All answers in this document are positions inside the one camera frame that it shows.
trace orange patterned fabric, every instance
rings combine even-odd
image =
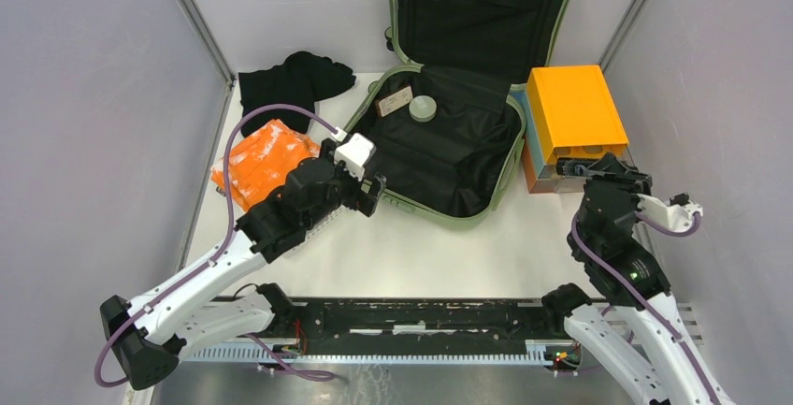
[[[272,120],[231,149],[231,197],[244,211],[265,200],[301,160],[317,157],[320,147],[310,138]],[[212,166],[212,181],[223,187],[223,159]]]

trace suitcase lid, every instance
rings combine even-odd
[[[568,0],[391,0],[389,49],[405,63],[526,84],[551,58]]]

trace floor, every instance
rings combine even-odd
[[[319,103],[319,114],[343,127],[380,75],[358,74],[353,89]],[[241,116],[238,87],[231,101],[216,158]],[[309,135],[319,142],[328,133],[313,123]],[[345,210],[298,251],[225,293],[248,282],[277,282],[293,297],[532,298],[575,282],[599,297],[565,240],[580,201],[580,194],[530,195],[519,168],[498,209],[472,230],[445,229],[384,204],[371,218]],[[188,263],[221,240],[225,226],[224,198],[210,182]]]

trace yellow box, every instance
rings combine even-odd
[[[627,134],[599,65],[534,68],[526,94],[545,165],[558,157],[622,156]]]

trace green suitcase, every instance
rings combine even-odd
[[[369,86],[345,126],[371,139],[382,201],[433,222],[471,228],[495,210],[520,162],[523,94],[546,65],[568,0],[390,0],[389,50],[404,62]],[[375,105],[411,86],[436,100],[435,118]]]

